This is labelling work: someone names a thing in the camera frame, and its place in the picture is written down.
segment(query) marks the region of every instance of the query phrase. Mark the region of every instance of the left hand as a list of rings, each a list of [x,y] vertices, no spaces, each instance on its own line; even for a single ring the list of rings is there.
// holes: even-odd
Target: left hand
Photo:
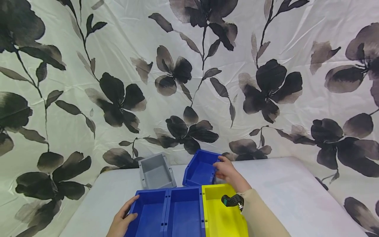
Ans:
[[[114,216],[111,227],[109,228],[106,237],[124,237],[130,222],[137,218],[137,213],[127,214],[134,201],[139,198],[139,195],[132,197],[127,201],[118,213]]]

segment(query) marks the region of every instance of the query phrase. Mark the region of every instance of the curtain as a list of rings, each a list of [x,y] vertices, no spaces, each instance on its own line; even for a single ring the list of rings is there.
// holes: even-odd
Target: curtain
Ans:
[[[1,232],[59,236],[100,173],[204,149],[295,156],[379,236],[378,10],[0,0]]]

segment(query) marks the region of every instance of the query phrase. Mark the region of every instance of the table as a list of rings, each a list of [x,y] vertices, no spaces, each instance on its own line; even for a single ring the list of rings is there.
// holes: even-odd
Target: table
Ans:
[[[281,157],[233,164],[292,237],[367,237],[298,159]],[[186,165],[171,168],[180,187]],[[60,237],[105,237],[114,215],[140,189],[138,169],[101,174]]]

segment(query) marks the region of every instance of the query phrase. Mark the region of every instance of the yellow plastic bin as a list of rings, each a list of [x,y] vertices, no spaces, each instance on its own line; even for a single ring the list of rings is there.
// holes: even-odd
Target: yellow plastic bin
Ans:
[[[203,185],[206,237],[249,237],[246,220],[238,206],[226,207],[221,197],[236,194],[229,184]]]

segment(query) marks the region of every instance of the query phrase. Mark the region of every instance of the sleeve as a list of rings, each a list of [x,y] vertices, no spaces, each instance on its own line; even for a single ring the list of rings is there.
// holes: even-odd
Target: sleeve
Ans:
[[[291,237],[255,189],[238,194],[244,199],[242,215],[247,222],[249,237]]]

